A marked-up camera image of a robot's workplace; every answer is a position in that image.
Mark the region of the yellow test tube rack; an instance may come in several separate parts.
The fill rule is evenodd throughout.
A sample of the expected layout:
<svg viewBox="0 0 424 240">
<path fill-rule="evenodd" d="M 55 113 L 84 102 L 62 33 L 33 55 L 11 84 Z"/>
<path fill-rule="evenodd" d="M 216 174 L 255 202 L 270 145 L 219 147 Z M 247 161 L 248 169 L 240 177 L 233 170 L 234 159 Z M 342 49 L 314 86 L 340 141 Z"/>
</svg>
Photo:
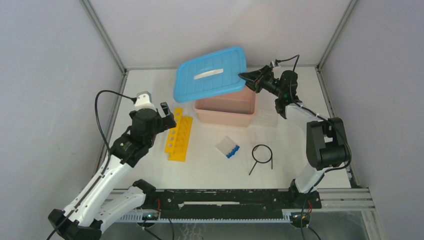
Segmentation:
<svg viewBox="0 0 424 240">
<path fill-rule="evenodd" d="M 176 107 L 174 110 L 174 120 L 176 127 L 169 130 L 164 152 L 168 154 L 169 161 L 185 162 L 193 118 L 183 115 L 183 109 Z"/>
</svg>

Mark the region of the blue plastic box lid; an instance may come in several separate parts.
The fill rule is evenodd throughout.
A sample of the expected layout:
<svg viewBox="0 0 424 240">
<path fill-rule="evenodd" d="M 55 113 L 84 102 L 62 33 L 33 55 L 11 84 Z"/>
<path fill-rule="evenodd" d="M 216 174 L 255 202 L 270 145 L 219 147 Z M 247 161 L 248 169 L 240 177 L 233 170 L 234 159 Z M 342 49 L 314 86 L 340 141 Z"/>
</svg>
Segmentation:
<svg viewBox="0 0 424 240">
<path fill-rule="evenodd" d="M 239 92 L 246 83 L 239 74 L 246 71 L 246 55 L 240 46 L 193 58 L 177 68 L 173 98 L 186 103 Z"/>
</svg>

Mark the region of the black wire ring stand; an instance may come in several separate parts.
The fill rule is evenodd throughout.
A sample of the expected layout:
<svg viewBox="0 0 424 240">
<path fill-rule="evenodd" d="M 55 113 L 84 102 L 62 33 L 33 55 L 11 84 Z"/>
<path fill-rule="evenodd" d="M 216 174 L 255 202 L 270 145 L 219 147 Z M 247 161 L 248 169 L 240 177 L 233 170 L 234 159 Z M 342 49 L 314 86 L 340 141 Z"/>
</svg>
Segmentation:
<svg viewBox="0 0 424 240">
<path fill-rule="evenodd" d="M 251 150 L 252 166 L 248 172 L 252 176 L 258 170 L 274 169 L 274 152 L 266 144 L 257 144 Z"/>
</svg>

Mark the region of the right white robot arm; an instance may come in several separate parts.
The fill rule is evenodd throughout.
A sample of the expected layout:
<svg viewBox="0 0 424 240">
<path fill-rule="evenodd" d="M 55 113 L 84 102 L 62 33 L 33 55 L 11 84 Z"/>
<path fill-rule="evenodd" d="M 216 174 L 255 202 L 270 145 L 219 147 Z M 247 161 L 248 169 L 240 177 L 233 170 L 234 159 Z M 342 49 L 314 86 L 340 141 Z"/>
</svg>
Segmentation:
<svg viewBox="0 0 424 240">
<path fill-rule="evenodd" d="M 297 96 L 298 74 L 294 70 L 285 70 L 276 78 L 274 67 L 266 65 L 238 76 L 253 92 L 265 90 L 274 95 L 276 112 L 304 133 L 308 163 L 292 181 L 290 187 L 294 191 L 289 194 L 289 203 L 302 208 L 309 201 L 308 194 L 317 189 L 327 173 L 347 168 L 352 160 L 343 120 L 325 118 L 305 106 Z"/>
</svg>

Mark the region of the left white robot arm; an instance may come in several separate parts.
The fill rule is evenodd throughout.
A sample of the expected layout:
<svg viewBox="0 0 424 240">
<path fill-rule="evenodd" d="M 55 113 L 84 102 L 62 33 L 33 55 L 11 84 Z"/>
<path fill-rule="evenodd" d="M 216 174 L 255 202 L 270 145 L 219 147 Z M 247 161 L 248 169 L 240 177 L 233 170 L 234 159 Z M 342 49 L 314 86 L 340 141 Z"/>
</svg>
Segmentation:
<svg viewBox="0 0 424 240">
<path fill-rule="evenodd" d="M 81 193 L 63 210 L 53 209 L 48 220 L 54 232 L 65 240 L 98 240 L 116 220 L 130 210 L 153 207 L 156 188 L 143 179 L 135 181 L 118 198 L 104 204 L 119 183 L 149 152 L 156 136 L 176 126 L 173 113 L 166 102 L 160 104 L 165 116 L 152 104 L 142 104 L 130 112 L 132 124 L 117 138 L 109 159 Z"/>
</svg>

